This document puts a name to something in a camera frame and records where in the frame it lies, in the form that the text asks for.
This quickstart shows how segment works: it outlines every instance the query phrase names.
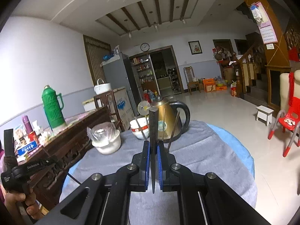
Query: carved wooden cabinet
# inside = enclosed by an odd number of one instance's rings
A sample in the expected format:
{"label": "carved wooden cabinet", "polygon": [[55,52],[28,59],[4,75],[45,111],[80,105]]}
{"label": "carved wooden cabinet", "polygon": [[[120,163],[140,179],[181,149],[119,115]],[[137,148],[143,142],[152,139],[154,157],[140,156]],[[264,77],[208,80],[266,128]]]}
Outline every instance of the carved wooden cabinet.
{"label": "carved wooden cabinet", "polygon": [[[84,154],[92,148],[92,143],[89,141],[86,128],[92,128],[103,122],[110,122],[107,107],[95,110],[93,113],[59,133],[45,148],[51,156],[55,155],[58,160],[62,162],[65,170],[69,170],[71,166],[78,162]],[[30,158],[30,161],[40,158],[47,158],[47,154],[43,150],[36,152]],[[36,193],[37,200],[46,209],[51,210],[59,203],[59,197],[65,178],[66,174],[57,164],[53,164],[31,177],[30,185]]]}

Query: hand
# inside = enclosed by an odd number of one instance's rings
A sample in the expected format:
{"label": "hand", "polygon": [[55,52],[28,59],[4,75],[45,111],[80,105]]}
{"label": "hand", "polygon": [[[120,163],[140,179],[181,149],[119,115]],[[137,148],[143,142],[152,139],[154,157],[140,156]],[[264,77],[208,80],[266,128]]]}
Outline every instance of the hand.
{"label": "hand", "polygon": [[43,217],[43,214],[39,210],[39,206],[37,204],[35,193],[33,189],[30,188],[30,194],[25,196],[23,193],[18,193],[15,191],[11,191],[5,195],[5,206],[13,219],[15,220],[16,224],[24,224],[24,221],[20,215],[20,212],[16,206],[16,202],[25,201],[25,204],[28,206],[26,212],[35,220],[39,220]]}

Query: wall clock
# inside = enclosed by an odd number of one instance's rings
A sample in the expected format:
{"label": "wall clock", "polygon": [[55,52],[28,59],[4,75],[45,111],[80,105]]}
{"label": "wall clock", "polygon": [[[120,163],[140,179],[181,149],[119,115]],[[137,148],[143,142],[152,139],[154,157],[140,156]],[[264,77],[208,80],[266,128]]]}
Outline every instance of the wall clock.
{"label": "wall clock", "polygon": [[150,49],[150,46],[149,46],[148,43],[143,43],[143,44],[141,45],[141,50],[142,50],[143,52],[149,51],[149,49]]}

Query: wooden banister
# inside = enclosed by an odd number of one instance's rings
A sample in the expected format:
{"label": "wooden banister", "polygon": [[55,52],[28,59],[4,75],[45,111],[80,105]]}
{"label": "wooden banister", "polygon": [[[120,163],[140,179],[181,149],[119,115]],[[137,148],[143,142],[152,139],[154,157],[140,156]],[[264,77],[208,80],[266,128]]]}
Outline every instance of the wooden banister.
{"label": "wooden banister", "polygon": [[239,66],[240,66],[240,70],[241,70],[241,75],[242,75],[242,89],[243,89],[243,93],[246,93],[246,84],[245,84],[245,75],[244,75],[244,67],[243,67],[243,61],[246,61],[247,64],[247,71],[248,71],[248,82],[249,82],[249,86],[252,86],[252,81],[251,81],[251,75],[250,75],[250,67],[249,67],[249,58],[248,55],[252,56],[252,60],[253,58],[253,48],[256,46],[256,43],[254,43],[252,46],[250,46],[250,48],[244,53],[244,55],[242,55],[242,57],[240,59],[237,60]]}

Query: red chair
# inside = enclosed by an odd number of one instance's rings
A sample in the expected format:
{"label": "red chair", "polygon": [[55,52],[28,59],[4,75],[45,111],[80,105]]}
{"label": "red chair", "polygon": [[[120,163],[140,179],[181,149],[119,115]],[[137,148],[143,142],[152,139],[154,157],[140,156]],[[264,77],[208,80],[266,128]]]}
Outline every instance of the red chair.
{"label": "red chair", "polygon": [[[297,114],[297,118],[293,117],[292,113]],[[289,119],[295,121],[295,125],[289,125],[288,123],[286,123],[284,121],[286,118],[289,118]],[[300,128],[300,99],[299,98],[293,97],[293,103],[290,106],[287,114],[286,114],[285,110],[280,110],[279,111],[279,113],[277,114],[277,117],[276,117],[276,121],[275,121],[275,123],[272,127],[272,130],[268,135],[269,140],[272,138],[278,122],[283,126],[282,132],[285,132],[285,129],[293,131],[293,135],[292,135],[291,140],[289,141],[289,145],[285,149],[285,151],[283,152],[283,157],[286,157],[287,153],[289,152],[289,150],[290,150],[290,148],[291,148],[291,146],[294,142],[296,134],[297,134],[297,132],[299,131],[299,128]],[[299,138],[298,138],[297,146],[298,147],[300,146],[300,135],[299,135]]]}

